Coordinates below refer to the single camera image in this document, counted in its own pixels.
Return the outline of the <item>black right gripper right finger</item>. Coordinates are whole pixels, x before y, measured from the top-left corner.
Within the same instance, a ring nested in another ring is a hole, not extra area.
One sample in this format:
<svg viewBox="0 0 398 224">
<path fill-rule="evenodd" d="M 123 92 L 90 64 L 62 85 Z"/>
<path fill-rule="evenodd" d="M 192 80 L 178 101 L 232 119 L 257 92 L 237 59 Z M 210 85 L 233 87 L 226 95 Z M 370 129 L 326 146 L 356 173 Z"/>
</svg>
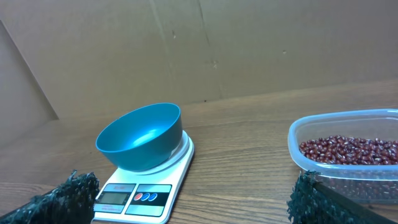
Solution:
<svg viewBox="0 0 398 224">
<path fill-rule="evenodd" d="M 316 171 L 301 172 L 287 201 L 292 224 L 397 224 L 316 180 Z"/>
</svg>

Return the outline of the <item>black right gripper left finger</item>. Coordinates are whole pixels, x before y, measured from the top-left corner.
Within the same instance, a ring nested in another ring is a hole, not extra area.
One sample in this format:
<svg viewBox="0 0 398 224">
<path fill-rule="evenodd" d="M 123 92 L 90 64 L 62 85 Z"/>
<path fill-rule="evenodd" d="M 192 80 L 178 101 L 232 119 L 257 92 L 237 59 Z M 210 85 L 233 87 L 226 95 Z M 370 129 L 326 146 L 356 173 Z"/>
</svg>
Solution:
<svg viewBox="0 0 398 224">
<path fill-rule="evenodd" d="M 100 181 L 90 172 L 76 176 L 30 202 L 1 216 L 1 224 L 87 224 L 91 223 Z"/>
</svg>

